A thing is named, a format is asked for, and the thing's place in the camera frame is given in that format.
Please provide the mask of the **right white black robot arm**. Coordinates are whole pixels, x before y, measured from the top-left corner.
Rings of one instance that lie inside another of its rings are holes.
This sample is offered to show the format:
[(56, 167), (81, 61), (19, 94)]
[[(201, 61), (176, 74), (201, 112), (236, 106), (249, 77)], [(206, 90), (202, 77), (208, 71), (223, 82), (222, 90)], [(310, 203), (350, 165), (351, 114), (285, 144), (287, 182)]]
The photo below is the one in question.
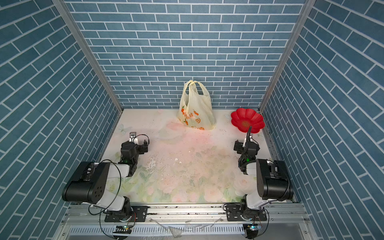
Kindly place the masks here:
[(234, 150), (240, 155), (238, 167), (249, 176), (255, 176), (257, 190), (244, 195), (241, 200), (241, 213), (261, 211), (272, 202), (292, 200), (294, 188), (291, 183), (287, 166), (283, 161), (258, 159), (260, 145), (253, 140), (252, 127), (248, 128), (244, 142), (235, 141)]

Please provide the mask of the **red flower-shaped plate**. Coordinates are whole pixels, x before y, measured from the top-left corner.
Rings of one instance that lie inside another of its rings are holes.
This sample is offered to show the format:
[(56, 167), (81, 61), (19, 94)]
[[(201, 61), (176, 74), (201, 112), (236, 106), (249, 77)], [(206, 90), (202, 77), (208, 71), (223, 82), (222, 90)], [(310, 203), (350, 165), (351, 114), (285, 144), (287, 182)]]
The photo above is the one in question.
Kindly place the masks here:
[(265, 127), (264, 118), (253, 109), (239, 108), (231, 113), (231, 123), (243, 133), (247, 133), (250, 128), (252, 134), (257, 134)]

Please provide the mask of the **aluminium front rail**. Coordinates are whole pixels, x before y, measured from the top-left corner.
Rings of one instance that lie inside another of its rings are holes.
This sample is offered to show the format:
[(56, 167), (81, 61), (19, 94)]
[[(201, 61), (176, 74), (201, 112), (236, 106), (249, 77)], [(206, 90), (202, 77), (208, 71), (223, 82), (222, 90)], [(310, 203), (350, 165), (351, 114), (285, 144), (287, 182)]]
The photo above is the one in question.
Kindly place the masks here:
[[(196, 224), (226, 223), (227, 216), (220, 203), (131, 203), (132, 206), (147, 206), (145, 224), (184, 224), (186, 222)], [(265, 206), (269, 212), (270, 223), (309, 223), (310, 218), (300, 203), (273, 202)], [(70, 205), (62, 221), (67, 225), (96, 225), (99, 220), (104, 222), (104, 216), (93, 216), (97, 208), (89, 208), (86, 204)]]

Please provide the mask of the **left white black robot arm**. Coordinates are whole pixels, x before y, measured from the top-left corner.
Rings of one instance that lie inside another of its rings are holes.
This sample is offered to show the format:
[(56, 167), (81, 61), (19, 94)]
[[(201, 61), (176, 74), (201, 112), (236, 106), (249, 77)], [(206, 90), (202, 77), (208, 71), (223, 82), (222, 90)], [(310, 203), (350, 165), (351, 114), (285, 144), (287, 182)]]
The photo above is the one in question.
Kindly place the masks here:
[(148, 152), (150, 138), (140, 145), (138, 135), (130, 133), (128, 141), (121, 145), (121, 157), (118, 163), (103, 160), (99, 163), (81, 162), (62, 192), (65, 202), (88, 203), (112, 214), (119, 214), (123, 221), (132, 216), (130, 200), (118, 193), (106, 190), (107, 180), (117, 178), (119, 186), (123, 178), (132, 177), (137, 169), (139, 155)]

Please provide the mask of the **cream printed plastic bag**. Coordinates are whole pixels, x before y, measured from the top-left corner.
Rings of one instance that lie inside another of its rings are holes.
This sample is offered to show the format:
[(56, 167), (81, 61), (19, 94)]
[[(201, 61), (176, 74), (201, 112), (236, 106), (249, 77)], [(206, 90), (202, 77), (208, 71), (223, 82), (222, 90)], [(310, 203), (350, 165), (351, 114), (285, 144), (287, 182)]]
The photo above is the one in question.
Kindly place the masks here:
[(194, 80), (185, 83), (177, 117), (189, 128), (202, 131), (215, 128), (211, 96), (202, 83)]

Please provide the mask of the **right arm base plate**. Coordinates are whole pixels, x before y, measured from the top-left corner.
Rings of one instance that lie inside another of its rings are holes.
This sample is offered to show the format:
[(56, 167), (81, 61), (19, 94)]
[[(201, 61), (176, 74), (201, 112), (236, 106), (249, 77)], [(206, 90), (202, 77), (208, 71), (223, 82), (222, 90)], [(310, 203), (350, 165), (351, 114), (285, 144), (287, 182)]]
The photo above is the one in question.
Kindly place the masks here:
[(241, 207), (238, 204), (224, 204), (223, 210), (226, 213), (227, 221), (266, 221), (267, 215), (265, 210), (251, 210), (247, 207)]

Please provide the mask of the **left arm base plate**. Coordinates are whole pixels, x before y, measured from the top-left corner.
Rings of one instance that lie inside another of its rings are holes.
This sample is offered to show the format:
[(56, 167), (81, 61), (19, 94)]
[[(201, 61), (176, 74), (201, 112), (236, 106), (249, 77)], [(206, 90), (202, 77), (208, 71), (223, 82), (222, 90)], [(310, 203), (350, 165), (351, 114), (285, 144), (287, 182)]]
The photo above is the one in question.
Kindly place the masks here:
[(107, 211), (106, 223), (145, 222), (148, 206), (125, 206), (120, 211)]

